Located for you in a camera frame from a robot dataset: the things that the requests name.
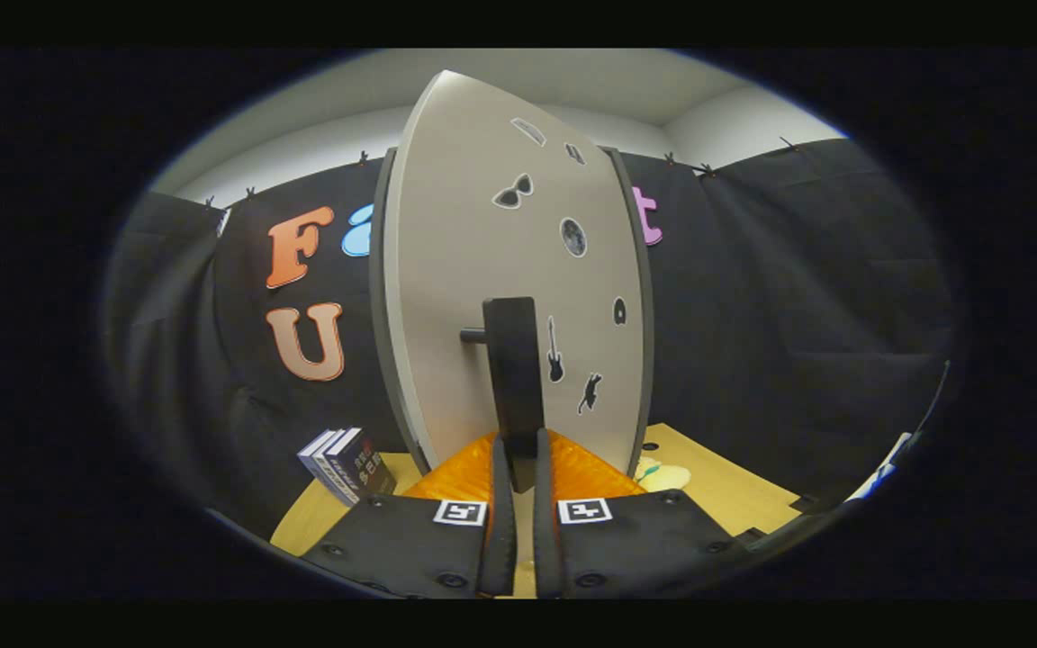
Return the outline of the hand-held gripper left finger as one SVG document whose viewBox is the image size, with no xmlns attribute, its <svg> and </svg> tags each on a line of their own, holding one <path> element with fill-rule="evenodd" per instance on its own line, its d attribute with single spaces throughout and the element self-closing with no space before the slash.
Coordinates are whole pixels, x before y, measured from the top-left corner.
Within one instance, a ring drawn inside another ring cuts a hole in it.
<svg viewBox="0 0 1037 648">
<path fill-rule="evenodd" d="M 370 495 L 304 551 L 333 577 L 404 599 L 514 590 L 516 517 L 505 444 L 479 436 L 403 495 Z"/>
</svg>

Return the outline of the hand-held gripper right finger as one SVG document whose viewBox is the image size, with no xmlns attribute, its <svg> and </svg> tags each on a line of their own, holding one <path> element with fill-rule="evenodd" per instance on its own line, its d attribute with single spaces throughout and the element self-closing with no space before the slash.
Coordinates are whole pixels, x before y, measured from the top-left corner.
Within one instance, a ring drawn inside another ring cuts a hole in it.
<svg viewBox="0 0 1037 648">
<path fill-rule="evenodd" d="M 699 598 L 753 567 L 752 543 L 682 490 L 618 495 L 617 485 L 630 481 L 571 440 L 537 430 L 537 598 Z"/>
</svg>

